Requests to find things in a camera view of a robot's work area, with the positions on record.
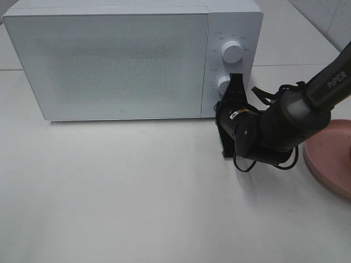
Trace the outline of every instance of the tile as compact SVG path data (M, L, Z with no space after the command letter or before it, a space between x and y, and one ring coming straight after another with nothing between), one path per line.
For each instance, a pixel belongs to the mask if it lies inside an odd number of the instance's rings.
M339 0L289 0L325 36Z
M4 24L0 25L0 70L22 69Z
M351 41L350 0L340 0L327 36L339 50L342 50Z
M18 0L1 0L0 1L0 23L2 22L2 15Z
M249 87L276 93L283 84L295 85L298 81L308 82L327 65L293 65L293 66L254 66L251 73ZM267 108L254 95L247 92L247 99L260 110ZM333 118L351 118L351 98L339 103L332 111Z
M257 0L264 14L254 65L328 64L338 51L288 1Z

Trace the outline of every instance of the black cable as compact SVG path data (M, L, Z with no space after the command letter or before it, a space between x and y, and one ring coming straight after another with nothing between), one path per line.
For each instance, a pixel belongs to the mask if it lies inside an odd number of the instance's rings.
M242 171L243 173L247 173L248 171L251 171L251 169L252 169L252 168L254 167L254 165L256 164L256 161L253 161L252 164L250 165L250 167L247 168L246 170L242 170L242 169L240 169L240 167L239 167L238 164L236 163L236 153L234 153L233 163L234 163L236 169L238 169L239 171Z
M297 163L297 160L298 160L298 146L295 147L295 158L294 158L294 161L292 162L292 164L290 164L287 167L282 167L279 165L274 165L274 167L277 167L280 170L289 170L295 166L295 164Z
M217 102L216 104L214 104L213 109L214 109L215 112L217 112L217 108L218 108L218 105L219 105L219 104L220 104L220 101Z

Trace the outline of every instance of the tile grout line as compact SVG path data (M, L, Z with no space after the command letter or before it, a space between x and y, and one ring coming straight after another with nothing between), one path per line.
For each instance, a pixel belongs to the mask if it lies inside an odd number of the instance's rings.
M307 64L273 64L273 65L253 65L253 67L279 67L279 66L316 66L329 65L329 63L307 63Z
M339 9L340 2L341 2L341 0L339 0L337 6L336 6L336 8L335 8L333 17L332 17L332 19L331 19L331 21L330 21L329 27L328 27L327 32L326 32L326 35L327 35L327 36L328 36L328 34L329 34L329 30L330 30L331 24L333 24L333 21L334 21L334 17L335 17L335 15L336 15L336 12L337 12L338 9Z
M0 68L1 71L23 71L21 68Z

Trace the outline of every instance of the pink round base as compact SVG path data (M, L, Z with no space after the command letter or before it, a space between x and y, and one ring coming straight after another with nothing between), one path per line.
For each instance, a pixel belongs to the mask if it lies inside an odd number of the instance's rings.
M332 120L306 140L303 156L316 178L351 201L351 120Z

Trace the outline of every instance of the white tile wall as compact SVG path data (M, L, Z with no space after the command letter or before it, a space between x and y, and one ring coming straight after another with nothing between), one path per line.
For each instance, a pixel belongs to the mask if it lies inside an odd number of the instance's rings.
M315 27L327 35L339 0L290 0Z
M351 41L351 0L340 0L327 36L339 50Z
M255 66L329 64L338 55L332 44L287 0L256 3L264 16Z
M17 1L18 0L0 0L0 24L2 23L2 15Z
M351 41L351 0L289 0L339 50Z

